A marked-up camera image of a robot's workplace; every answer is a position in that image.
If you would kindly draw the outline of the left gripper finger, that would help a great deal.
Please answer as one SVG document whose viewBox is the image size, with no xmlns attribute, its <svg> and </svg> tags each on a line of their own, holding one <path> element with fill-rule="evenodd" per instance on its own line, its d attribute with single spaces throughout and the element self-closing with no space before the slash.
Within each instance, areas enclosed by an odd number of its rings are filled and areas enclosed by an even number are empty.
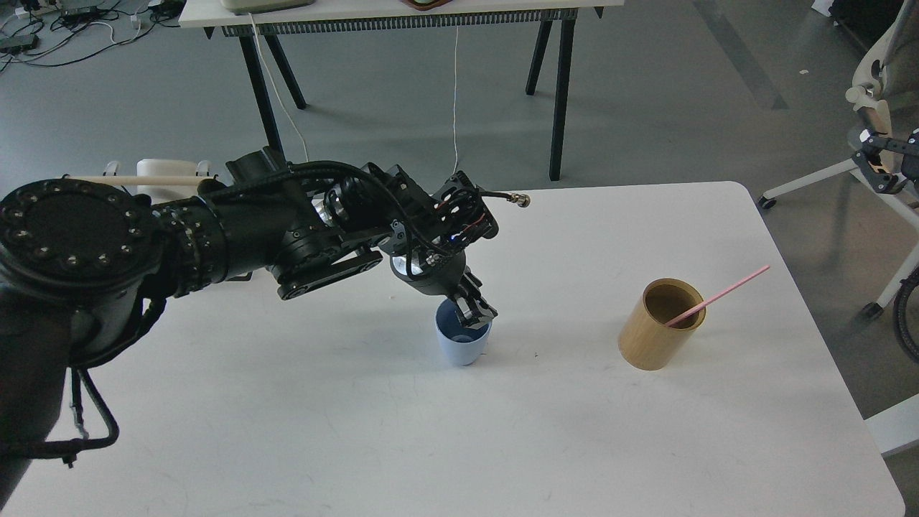
<svg viewBox="0 0 919 517">
<path fill-rule="evenodd" d="M 464 269 L 457 282 L 455 292 L 453 292 L 453 294 L 463 294 L 468 297 L 472 305 L 470 311 L 474 320 L 476 320 L 475 327 L 484 327 L 497 317 L 497 311 L 485 300 L 480 288 L 482 288 L 482 282 L 470 269 Z"/>
<path fill-rule="evenodd" d="M 472 315 L 472 305 L 466 295 L 451 294 L 449 297 L 450 308 L 447 311 L 447 321 L 456 328 L 473 330 L 476 320 Z"/>
</svg>

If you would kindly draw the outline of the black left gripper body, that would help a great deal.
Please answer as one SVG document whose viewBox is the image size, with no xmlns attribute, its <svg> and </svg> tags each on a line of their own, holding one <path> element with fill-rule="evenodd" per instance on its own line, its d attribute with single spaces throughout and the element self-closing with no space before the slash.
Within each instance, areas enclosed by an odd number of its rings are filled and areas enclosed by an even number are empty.
<svg viewBox="0 0 919 517">
<path fill-rule="evenodd" d="M 434 255 L 432 261 L 414 256 L 390 256 L 395 276 L 421 294 L 430 297 L 456 299 L 474 294 L 474 281 L 469 276 L 467 254 Z"/>
</svg>

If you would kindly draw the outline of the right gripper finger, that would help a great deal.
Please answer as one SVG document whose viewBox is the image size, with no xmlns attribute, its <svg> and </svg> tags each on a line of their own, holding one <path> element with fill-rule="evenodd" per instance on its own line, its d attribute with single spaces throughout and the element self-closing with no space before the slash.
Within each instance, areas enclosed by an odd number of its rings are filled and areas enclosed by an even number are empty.
<svg viewBox="0 0 919 517">
<path fill-rule="evenodd" d="M 913 133 L 854 126 L 847 132 L 853 162 L 876 193 L 895 195 L 913 180 Z"/>
</svg>

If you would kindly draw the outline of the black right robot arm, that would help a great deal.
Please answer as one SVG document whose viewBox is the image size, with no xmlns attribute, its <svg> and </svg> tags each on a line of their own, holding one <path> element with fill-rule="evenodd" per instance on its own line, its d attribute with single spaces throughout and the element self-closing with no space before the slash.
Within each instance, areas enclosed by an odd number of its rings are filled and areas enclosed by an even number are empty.
<svg viewBox="0 0 919 517">
<path fill-rule="evenodd" d="M 857 138 L 852 156 L 857 177 L 912 231 L 892 277 L 859 316 L 871 321 L 890 313 L 894 340 L 917 363 L 917 131 L 902 140 L 864 129 Z"/>
</svg>

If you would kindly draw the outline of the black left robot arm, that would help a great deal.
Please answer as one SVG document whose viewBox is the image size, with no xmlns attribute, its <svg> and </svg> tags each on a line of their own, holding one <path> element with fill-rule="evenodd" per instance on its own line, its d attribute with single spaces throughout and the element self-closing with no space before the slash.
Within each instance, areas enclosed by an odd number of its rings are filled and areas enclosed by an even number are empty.
<svg viewBox="0 0 919 517">
<path fill-rule="evenodd" d="M 232 185 L 203 179 L 154 203 L 74 176 L 2 200 L 2 503 L 34 460 L 71 465 L 117 442 L 89 376 L 157 323 L 170 298 L 264 268 L 283 300 L 373 269 L 452 302 L 462 327 L 496 311 L 465 249 L 494 238 L 489 191 L 454 172 L 429 194 L 400 167 L 293 164 L 271 148 L 227 163 Z"/>
</svg>

